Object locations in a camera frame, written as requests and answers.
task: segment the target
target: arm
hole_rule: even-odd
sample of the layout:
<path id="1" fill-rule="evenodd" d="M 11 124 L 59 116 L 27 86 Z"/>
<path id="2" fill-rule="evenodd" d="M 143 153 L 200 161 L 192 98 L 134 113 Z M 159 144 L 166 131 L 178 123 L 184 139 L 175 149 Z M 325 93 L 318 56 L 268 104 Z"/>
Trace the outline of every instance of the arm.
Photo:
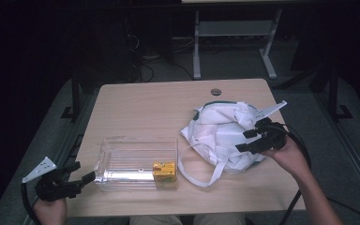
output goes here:
<path id="1" fill-rule="evenodd" d="M 64 225 L 67 218 L 66 199 L 53 202 L 37 199 L 34 204 L 34 212 L 42 225 Z"/>
<path id="2" fill-rule="evenodd" d="M 310 171 L 306 159 L 291 138 L 286 136 L 286 144 L 280 150 L 267 150 L 262 154 L 276 161 L 296 180 L 312 224 L 342 224 Z"/>

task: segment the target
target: wooden table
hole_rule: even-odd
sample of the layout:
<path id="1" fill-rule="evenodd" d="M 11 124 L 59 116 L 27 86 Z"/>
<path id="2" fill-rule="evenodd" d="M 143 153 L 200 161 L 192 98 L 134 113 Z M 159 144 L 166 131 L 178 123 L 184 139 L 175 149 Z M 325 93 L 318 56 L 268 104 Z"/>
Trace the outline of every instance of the wooden table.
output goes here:
<path id="1" fill-rule="evenodd" d="M 211 95 L 218 88 L 222 94 Z M 94 170 L 104 138 L 176 137 L 179 151 L 188 147 L 180 129 L 195 115 L 194 108 L 213 100 L 245 101 L 258 108 L 275 104 L 261 79 L 110 84 L 101 87 L 77 160 L 81 168 L 70 180 Z M 273 121 L 283 122 L 276 112 Z M 213 166 L 194 151 L 183 157 L 187 171 L 208 181 Z M 298 187 L 271 158 L 240 174 L 222 174 L 211 187 L 196 187 L 180 173 L 177 190 L 102 191 L 94 183 L 68 203 L 69 217 L 186 215 L 217 212 L 285 210 Z M 303 200 L 295 209 L 305 209 Z"/>

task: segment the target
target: human hand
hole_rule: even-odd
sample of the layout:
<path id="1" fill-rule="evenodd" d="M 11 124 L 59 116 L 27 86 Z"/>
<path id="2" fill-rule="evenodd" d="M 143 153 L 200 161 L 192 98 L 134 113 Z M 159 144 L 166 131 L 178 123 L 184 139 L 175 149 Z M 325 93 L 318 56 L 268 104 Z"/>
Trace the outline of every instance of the human hand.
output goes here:
<path id="1" fill-rule="evenodd" d="M 286 135 L 286 144 L 281 149 L 271 149 L 262 152 L 262 155 L 272 158 L 280 167 L 293 177 L 300 177 L 310 173 L 308 163 L 300 151 L 299 146 Z"/>
<path id="2" fill-rule="evenodd" d="M 42 225 L 65 224 L 67 218 L 66 199 L 53 202 L 37 199 L 34 204 L 34 212 Z"/>

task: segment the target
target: clear plastic container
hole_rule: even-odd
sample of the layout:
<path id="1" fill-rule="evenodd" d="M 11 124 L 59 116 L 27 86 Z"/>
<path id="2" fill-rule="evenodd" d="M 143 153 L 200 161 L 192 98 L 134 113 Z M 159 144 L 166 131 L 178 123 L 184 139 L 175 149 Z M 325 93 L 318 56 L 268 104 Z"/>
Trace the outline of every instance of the clear plastic container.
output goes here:
<path id="1" fill-rule="evenodd" d="M 176 189 L 177 139 L 106 138 L 95 173 L 102 190 Z"/>

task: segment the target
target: white cloth bag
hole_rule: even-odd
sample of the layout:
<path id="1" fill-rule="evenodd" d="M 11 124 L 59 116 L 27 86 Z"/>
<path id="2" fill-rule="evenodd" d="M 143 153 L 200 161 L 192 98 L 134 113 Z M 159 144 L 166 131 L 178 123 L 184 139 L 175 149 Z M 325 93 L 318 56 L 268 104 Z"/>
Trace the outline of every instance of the white cloth bag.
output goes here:
<path id="1" fill-rule="evenodd" d="M 215 183 L 223 171 L 241 173 L 251 165 L 262 161 L 264 156 L 253 155 L 250 152 L 240 153 L 235 146 L 240 143 L 252 143 L 261 138 L 258 135 L 255 138 L 247 139 L 243 132 L 254 129 L 257 121 L 286 104 L 286 101 L 282 101 L 272 107 L 258 110 L 246 102 L 213 101 L 206 103 L 197 109 L 196 115 L 188 126 L 181 129 L 181 134 L 201 157 L 216 168 L 209 182 L 201 182 L 186 173 L 182 162 L 184 153 L 182 151 L 178 159 L 180 172 L 192 184 L 206 188 Z"/>

